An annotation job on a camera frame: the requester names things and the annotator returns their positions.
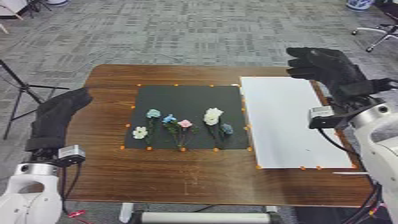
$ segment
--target chair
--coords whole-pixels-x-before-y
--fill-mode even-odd
[[[367,52],[374,51],[376,46],[393,37],[395,39],[398,39],[398,4],[395,3],[384,3],[384,4],[376,4],[377,8],[381,9],[381,11],[384,12],[384,14],[388,15],[388,17],[395,20],[395,24],[381,24],[377,28],[367,28],[367,27],[360,27],[354,31],[353,31],[353,35],[358,35],[360,31],[374,31],[384,34],[384,36],[381,37],[381,39],[376,41],[376,43],[370,45],[370,47],[367,48]]]

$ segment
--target white paper sheet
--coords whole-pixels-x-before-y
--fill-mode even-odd
[[[308,128],[310,109],[321,100],[306,80],[242,77],[258,165],[264,168],[353,168],[347,153]],[[326,130],[340,143],[335,129]]]

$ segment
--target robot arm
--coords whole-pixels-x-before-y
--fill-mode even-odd
[[[82,88],[49,100],[38,108],[33,136],[27,142],[29,160],[18,165],[0,197],[0,217],[6,224],[54,224],[63,211],[59,194],[61,167],[86,160],[79,146],[65,147],[66,129],[74,114],[91,103],[88,89]],[[34,184],[43,185],[38,193],[22,193]]]
[[[333,95],[333,111],[324,113],[326,116],[312,114],[310,128],[344,128],[353,125],[361,146],[360,159],[383,186],[383,199],[392,219],[398,223],[398,136],[381,142],[372,139],[376,130],[398,122],[398,111],[383,99],[370,96],[397,89],[397,81],[369,80],[358,65],[338,50],[289,48],[289,54],[297,57],[290,60],[292,77],[321,81]]]

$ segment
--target cable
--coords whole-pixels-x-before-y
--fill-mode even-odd
[[[68,209],[66,209],[66,200],[79,182],[79,177],[81,177],[81,173],[82,173],[82,163],[79,163],[79,168],[77,168],[77,174],[75,174],[75,178],[74,178],[74,182],[72,182],[72,186],[66,192],[66,167],[63,167],[63,183],[61,183],[61,199],[63,199],[63,211],[66,213],[66,215],[70,215]]]
[[[351,215],[351,217],[345,219],[344,224],[354,224],[365,218],[365,215],[370,213],[370,210],[374,209],[374,204],[379,201],[379,194],[383,194],[383,185],[381,184],[376,185],[370,196],[361,205],[361,208],[358,209],[358,211]]]
[[[214,208],[217,205],[209,205],[205,208],[198,209],[194,212],[201,212],[205,211],[207,209]]]
[[[79,163],[77,174],[75,174],[75,178],[74,178],[72,186],[70,186],[70,189],[68,189],[68,192],[66,192],[66,199],[68,199],[68,197],[70,197],[70,194],[72,194],[72,191],[74,191],[77,182],[79,182],[81,173],[82,173],[82,163]]]
[[[70,212],[66,210],[66,167],[63,167],[61,200],[63,200],[63,211],[65,214],[70,215]]]
[[[376,198],[376,201],[374,201],[370,207],[365,209],[358,218],[354,219],[354,222],[353,222],[354,224],[360,224],[367,220],[367,218],[370,217],[370,212],[377,208],[379,203],[383,201],[383,185],[381,184],[377,184],[377,196],[376,197],[377,198]]]
[[[333,143],[333,145],[335,145],[335,146],[337,146],[347,153],[351,153],[354,156],[361,157],[360,154],[358,154],[354,151],[351,151],[351,150],[349,150],[349,149],[347,149],[347,148],[335,142],[335,140],[333,140],[331,137],[328,136],[326,131],[324,131],[322,128],[319,128],[319,132],[321,132],[324,138],[328,139],[328,141]]]

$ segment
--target black mat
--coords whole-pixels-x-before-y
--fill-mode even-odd
[[[200,133],[187,148],[212,149],[216,142],[203,122],[210,108],[219,108],[225,111],[221,120],[223,123],[232,124],[235,129],[235,133],[226,140],[225,149],[246,149],[249,147],[249,138],[244,129],[246,118],[242,114],[241,89],[235,86],[145,86],[139,90],[136,101],[125,147],[139,149],[148,147],[146,141],[134,139],[132,131],[138,126],[148,126],[146,113],[150,109],[157,109],[162,112],[162,117],[157,121],[154,148],[178,148],[171,133],[162,126],[164,117],[173,114],[178,121],[187,119],[200,127]]]

